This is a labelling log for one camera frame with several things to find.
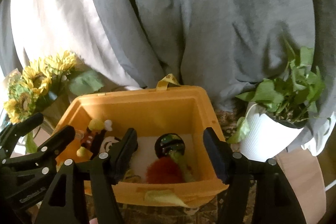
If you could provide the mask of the black sequin pouch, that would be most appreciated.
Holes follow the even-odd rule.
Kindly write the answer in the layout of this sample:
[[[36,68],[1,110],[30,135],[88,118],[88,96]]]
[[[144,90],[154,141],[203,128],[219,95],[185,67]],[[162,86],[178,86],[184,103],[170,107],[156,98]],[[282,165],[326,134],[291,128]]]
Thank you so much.
[[[169,156],[171,151],[184,155],[185,149],[186,146],[183,139],[174,133],[163,134],[156,140],[154,145],[155,154],[159,159]]]

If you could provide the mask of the orange plastic storage crate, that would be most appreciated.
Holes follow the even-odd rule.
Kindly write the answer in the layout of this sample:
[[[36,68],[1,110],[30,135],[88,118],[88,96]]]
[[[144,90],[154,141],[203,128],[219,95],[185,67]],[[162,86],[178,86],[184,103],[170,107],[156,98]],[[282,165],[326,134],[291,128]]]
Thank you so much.
[[[199,178],[183,184],[119,182],[113,187],[119,203],[159,206],[148,199],[151,192],[174,193],[187,207],[210,202],[227,186],[219,180],[203,144],[203,132],[210,127],[223,139],[223,133],[206,91],[198,86],[163,87],[135,91],[89,94],[75,98],[56,125],[70,125],[85,131],[92,119],[111,120],[112,136],[121,138],[129,128],[138,137],[175,133],[191,134]]]

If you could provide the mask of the beige curtain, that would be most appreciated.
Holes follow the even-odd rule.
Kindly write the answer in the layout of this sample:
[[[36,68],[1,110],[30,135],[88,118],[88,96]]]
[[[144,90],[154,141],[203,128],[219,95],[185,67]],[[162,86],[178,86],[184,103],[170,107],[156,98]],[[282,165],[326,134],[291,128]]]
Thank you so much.
[[[112,50],[93,0],[11,0],[11,27],[22,66],[71,51],[82,69],[102,76],[106,90],[137,90]]]

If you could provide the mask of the red fluffy strawberry plush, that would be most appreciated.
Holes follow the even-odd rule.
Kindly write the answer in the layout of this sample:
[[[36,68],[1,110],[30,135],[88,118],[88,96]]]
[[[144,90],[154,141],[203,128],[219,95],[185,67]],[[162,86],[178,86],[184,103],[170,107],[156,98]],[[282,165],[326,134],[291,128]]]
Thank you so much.
[[[195,176],[185,157],[178,151],[170,151],[147,167],[148,184],[181,184],[195,182]]]

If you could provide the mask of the white ribbed plant pot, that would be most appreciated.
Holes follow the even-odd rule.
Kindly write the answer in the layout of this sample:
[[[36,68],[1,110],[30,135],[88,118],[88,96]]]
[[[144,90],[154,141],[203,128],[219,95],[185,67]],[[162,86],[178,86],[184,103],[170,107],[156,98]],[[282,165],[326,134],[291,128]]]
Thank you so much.
[[[240,128],[240,152],[250,160],[265,162],[288,147],[302,130],[274,121],[263,107],[250,102]]]

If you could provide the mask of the sunflower bouquet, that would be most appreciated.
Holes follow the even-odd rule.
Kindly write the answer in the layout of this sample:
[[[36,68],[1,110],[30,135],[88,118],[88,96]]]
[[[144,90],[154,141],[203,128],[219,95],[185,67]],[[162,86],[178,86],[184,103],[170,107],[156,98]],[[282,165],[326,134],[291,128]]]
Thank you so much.
[[[74,52],[64,51],[33,60],[21,72],[12,71],[3,106],[12,124],[43,114],[41,127],[51,134],[71,99],[103,87],[100,73],[85,65]]]

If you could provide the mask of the patterned oriental rug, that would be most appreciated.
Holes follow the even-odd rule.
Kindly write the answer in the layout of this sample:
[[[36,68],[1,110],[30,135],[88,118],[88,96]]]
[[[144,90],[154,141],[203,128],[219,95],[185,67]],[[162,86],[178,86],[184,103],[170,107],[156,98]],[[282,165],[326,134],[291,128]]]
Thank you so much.
[[[219,109],[215,111],[226,139],[236,131],[236,123],[243,116],[245,110],[245,106],[238,106],[232,111]],[[147,207],[122,203],[118,206],[125,223],[215,223],[227,200],[227,191],[225,190],[209,203],[191,209],[184,207]]]

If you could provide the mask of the dark grey curtain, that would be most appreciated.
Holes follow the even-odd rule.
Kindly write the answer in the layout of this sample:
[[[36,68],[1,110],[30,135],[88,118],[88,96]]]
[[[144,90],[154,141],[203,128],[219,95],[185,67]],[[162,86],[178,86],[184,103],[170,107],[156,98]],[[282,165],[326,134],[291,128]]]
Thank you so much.
[[[21,69],[1,0],[1,71]],[[335,126],[335,0],[93,0],[117,61],[141,88],[172,73],[203,87],[216,108],[286,66],[281,39],[314,49],[326,88],[318,116],[289,145],[319,155]]]

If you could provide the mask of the green potted plant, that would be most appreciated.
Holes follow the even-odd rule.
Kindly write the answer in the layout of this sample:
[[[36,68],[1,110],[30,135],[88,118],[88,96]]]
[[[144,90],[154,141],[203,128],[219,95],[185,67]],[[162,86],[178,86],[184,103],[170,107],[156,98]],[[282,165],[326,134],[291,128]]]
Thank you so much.
[[[310,113],[317,112],[316,102],[325,84],[319,67],[313,66],[313,48],[294,48],[282,38],[286,50],[286,67],[279,76],[263,79],[248,92],[237,95],[244,102],[254,102],[264,108],[274,121],[292,128],[303,128]],[[228,138],[228,143],[239,143],[244,117],[238,119],[236,131]]]

